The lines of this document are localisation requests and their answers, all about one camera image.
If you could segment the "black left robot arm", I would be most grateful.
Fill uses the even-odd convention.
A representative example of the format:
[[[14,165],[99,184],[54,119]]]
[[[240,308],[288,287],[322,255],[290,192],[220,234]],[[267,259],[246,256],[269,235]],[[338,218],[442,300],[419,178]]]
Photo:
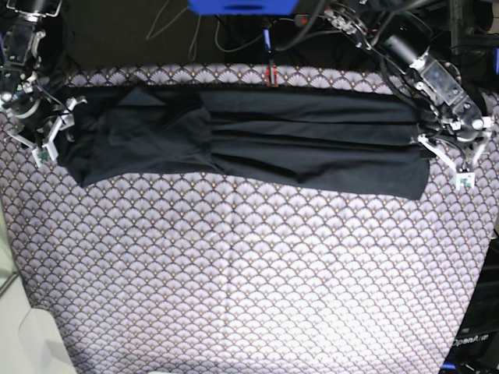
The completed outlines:
[[[458,67],[431,51],[431,29],[411,13],[421,5],[329,1],[323,17],[378,59],[385,83],[423,117],[420,146],[452,171],[457,190],[471,189],[494,134],[494,117],[487,96],[465,87]]]

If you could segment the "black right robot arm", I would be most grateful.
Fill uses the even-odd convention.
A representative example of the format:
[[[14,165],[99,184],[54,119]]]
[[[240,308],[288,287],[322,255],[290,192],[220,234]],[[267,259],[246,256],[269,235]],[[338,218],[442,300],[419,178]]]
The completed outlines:
[[[42,21],[57,17],[62,2],[7,1],[5,7],[16,14],[1,36],[1,115],[12,123],[6,132],[30,151],[37,166],[56,162],[58,134],[75,125],[75,108],[87,102],[85,97],[61,101],[41,82]]]

